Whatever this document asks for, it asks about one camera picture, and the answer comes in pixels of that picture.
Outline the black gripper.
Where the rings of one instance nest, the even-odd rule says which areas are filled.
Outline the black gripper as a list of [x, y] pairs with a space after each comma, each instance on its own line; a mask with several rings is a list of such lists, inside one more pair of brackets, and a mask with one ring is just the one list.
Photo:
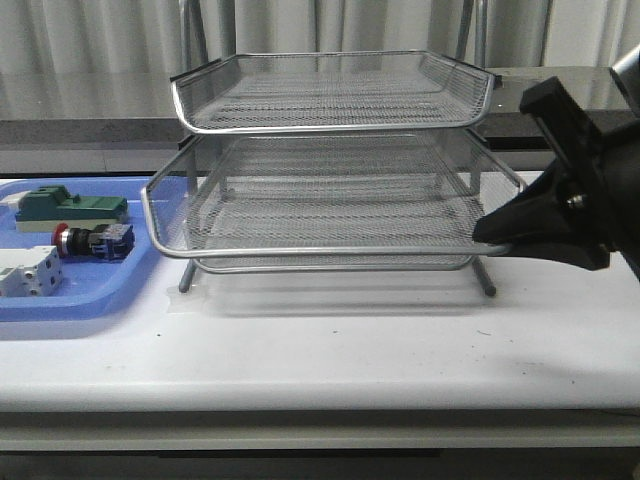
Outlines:
[[481, 217], [472, 238], [508, 257], [607, 268], [619, 252], [639, 270], [639, 125], [601, 132], [552, 77], [526, 90], [531, 116], [556, 154], [521, 193]]

